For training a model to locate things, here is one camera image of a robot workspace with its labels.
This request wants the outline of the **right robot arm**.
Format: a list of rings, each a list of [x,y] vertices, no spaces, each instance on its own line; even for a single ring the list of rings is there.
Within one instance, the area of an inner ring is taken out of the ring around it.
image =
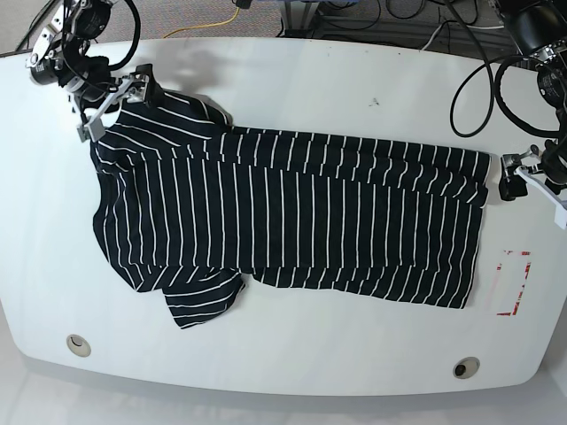
[[[102,137],[103,115],[116,111],[123,102],[157,107],[165,98],[151,64],[140,65],[122,77],[113,74],[128,65],[141,40],[139,11],[132,1],[126,5],[134,21],[134,34],[119,62],[112,64],[107,57],[88,55],[91,43],[110,21],[110,1],[62,1],[26,60],[33,83],[56,84],[67,92],[74,112],[80,116],[77,131],[84,140]]]

